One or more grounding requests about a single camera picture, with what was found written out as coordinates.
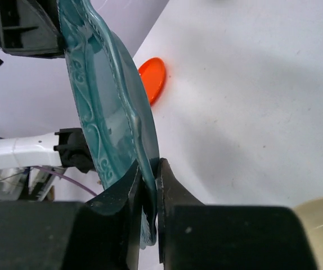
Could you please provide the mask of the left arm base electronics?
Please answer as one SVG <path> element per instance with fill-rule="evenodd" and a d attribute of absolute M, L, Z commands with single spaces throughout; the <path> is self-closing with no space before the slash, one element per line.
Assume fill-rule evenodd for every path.
<path fill-rule="evenodd" d="M 61 166 L 54 150 L 59 144 L 55 133 L 35 137 L 0 138 L 0 200 L 15 201 L 20 196 L 42 201 Z"/>

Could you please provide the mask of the teal scalloped ceramic plate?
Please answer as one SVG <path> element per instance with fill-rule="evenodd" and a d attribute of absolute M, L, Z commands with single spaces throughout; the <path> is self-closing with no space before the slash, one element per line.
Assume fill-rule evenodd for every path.
<path fill-rule="evenodd" d="M 139 72 L 120 38 L 90 1 L 58 1 L 65 60 L 95 170 L 104 189 L 137 164 L 147 189 L 140 244 L 156 243 L 159 146 Z"/>

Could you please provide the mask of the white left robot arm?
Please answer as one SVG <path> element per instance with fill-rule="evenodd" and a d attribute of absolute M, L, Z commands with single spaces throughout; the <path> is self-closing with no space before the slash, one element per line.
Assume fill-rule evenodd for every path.
<path fill-rule="evenodd" d="M 0 51 L 40 59 L 65 57 L 57 1 L 0 1 Z M 76 167 L 94 170 L 81 128 L 35 137 L 0 139 L 0 169 Z"/>

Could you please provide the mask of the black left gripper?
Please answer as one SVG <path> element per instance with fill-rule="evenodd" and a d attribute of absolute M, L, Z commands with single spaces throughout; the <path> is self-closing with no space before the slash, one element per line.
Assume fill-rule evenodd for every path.
<path fill-rule="evenodd" d="M 0 48 L 14 56 L 63 58 L 57 1 L 0 1 Z"/>

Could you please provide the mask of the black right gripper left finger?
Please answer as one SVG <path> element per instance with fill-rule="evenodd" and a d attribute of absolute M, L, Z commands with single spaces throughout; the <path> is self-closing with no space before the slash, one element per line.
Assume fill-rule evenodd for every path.
<path fill-rule="evenodd" d="M 87 203 L 0 201 L 0 269 L 137 269 L 140 169 Z"/>

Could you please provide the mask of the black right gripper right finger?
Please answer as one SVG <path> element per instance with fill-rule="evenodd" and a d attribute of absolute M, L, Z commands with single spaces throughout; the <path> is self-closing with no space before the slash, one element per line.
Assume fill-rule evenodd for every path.
<path fill-rule="evenodd" d="M 164 269 L 316 269 L 297 215 L 287 207 L 204 204 L 159 161 L 159 260 Z"/>

